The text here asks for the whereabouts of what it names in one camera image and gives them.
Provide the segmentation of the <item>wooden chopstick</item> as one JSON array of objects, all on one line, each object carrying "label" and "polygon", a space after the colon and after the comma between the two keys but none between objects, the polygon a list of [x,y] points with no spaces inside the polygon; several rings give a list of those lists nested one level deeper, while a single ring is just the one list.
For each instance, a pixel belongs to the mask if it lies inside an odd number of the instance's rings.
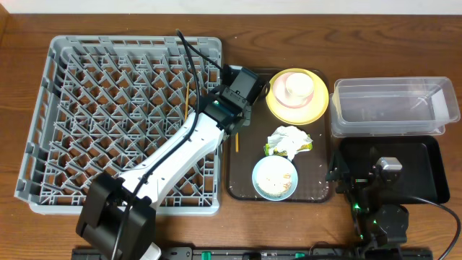
[{"label": "wooden chopstick", "polygon": [[184,114],[184,120],[186,122],[188,118],[188,110],[189,110],[189,92],[190,92],[190,83],[188,82],[186,85],[186,97],[185,97],[185,114]]},{"label": "wooden chopstick", "polygon": [[235,135],[235,152],[238,153],[240,150],[240,145],[239,145],[239,134],[237,133]]}]

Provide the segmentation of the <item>white paper napkin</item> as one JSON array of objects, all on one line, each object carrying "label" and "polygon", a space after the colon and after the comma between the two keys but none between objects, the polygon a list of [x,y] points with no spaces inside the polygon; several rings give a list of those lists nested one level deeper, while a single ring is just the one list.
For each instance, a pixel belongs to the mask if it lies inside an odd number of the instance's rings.
[{"label": "white paper napkin", "polygon": [[277,144],[279,142],[294,142],[294,143],[311,143],[313,140],[306,132],[298,129],[295,126],[280,126],[271,136],[267,137],[267,144]]}]

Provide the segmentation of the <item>food scraps rice pile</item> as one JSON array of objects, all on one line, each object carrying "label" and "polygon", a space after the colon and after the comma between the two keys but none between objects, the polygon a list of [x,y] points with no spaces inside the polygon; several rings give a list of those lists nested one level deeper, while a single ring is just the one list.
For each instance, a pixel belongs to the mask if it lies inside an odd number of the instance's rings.
[{"label": "food scraps rice pile", "polygon": [[292,186],[293,167],[284,158],[265,158],[255,167],[255,183],[265,196],[279,198]]}]

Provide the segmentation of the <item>light blue bowl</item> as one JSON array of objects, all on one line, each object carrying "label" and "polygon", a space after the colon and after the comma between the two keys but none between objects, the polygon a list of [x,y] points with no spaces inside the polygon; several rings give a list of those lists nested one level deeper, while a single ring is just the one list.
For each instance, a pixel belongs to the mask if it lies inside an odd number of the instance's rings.
[{"label": "light blue bowl", "polygon": [[291,161],[271,155],[259,160],[252,172],[252,183],[257,193],[269,201],[288,199],[298,185],[298,173]]}]

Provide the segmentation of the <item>green yellow snack wrapper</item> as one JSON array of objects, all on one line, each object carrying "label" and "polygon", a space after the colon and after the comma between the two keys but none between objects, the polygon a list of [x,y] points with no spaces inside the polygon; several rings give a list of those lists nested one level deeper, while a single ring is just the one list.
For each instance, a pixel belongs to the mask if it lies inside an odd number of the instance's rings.
[{"label": "green yellow snack wrapper", "polygon": [[279,142],[277,144],[265,144],[263,147],[266,156],[278,155],[282,157],[294,157],[298,152],[307,152],[313,148],[311,143]]}]

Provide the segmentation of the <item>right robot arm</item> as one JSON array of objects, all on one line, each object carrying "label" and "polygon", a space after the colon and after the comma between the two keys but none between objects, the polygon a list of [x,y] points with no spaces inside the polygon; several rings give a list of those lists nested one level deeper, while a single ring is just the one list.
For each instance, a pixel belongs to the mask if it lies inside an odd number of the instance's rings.
[{"label": "right robot arm", "polygon": [[364,241],[364,251],[407,242],[409,211],[399,203],[381,197],[399,179],[402,164],[395,157],[381,157],[366,171],[355,173],[336,150],[333,152],[326,180],[337,183],[335,192],[345,195],[357,234]]}]

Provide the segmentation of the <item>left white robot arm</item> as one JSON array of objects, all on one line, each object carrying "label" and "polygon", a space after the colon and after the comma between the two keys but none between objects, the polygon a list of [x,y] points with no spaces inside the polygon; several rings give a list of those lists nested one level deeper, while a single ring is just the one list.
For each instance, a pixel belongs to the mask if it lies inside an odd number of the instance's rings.
[{"label": "left white robot arm", "polygon": [[100,173],[92,181],[77,234],[108,259],[159,259],[156,211],[169,191],[225,135],[243,125],[259,91],[220,85],[154,154],[119,178]]}]

